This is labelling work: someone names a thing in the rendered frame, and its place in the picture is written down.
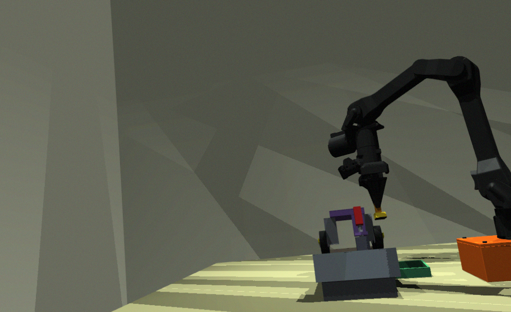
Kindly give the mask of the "yellow wedge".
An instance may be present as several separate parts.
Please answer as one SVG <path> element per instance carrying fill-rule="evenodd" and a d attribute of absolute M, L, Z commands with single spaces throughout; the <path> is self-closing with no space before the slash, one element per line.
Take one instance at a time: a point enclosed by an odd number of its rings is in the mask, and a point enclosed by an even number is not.
<path fill-rule="evenodd" d="M 381 206 L 378 208 L 375 207 L 374 218 L 375 220 L 385 220 L 387 218 L 385 211 L 382 212 Z"/>

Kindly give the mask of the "red-headed stop pin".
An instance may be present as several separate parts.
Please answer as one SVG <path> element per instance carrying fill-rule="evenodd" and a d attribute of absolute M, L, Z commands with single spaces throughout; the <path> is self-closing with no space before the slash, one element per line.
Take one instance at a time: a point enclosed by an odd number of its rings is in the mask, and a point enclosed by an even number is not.
<path fill-rule="evenodd" d="M 362 218 L 361 206 L 353 207 L 353 211 L 354 211 L 354 215 L 355 215 L 356 226 L 358 226 L 358 231 L 363 232 L 363 229 L 362 229 L 363 218 Z"/>

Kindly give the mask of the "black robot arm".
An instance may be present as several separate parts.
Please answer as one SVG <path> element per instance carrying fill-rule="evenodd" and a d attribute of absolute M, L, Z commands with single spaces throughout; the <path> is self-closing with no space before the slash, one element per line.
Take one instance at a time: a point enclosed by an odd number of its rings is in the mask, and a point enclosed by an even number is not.
<path fill-rule="evenodd" d="M 384 126 L 376 119 L 394 100 L 426 78 L 446 81 L 458 98 L 477 158 L 477 170 L 470 171 L 475 190 L 495 207 L 497 238 L 511 240 L 511 171 L 498 153 L 481 101 L 479 68 L 466 57 L 419 59 L 373 95 L 351 103 L 342 131 L 330 134 L 330 154 L 340 157 L 361 147 L 379 146 L 377 130 Z"/>

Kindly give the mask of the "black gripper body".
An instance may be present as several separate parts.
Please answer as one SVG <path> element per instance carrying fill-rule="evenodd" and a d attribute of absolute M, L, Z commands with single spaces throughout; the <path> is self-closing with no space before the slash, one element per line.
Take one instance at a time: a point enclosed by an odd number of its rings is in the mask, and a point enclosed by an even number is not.
<path fill-rule="evenodd" d="M 359 170 L 359 186 L 362 186 L 363 179 L 380 178 L 383 177 L 383 172 L 389 173 L 389 166 L 381 159 L 381 149 L 379 146 L 361 147 L 356 152 L 357 157 L 361 156 L 364 161 L 364 165 Z"/>

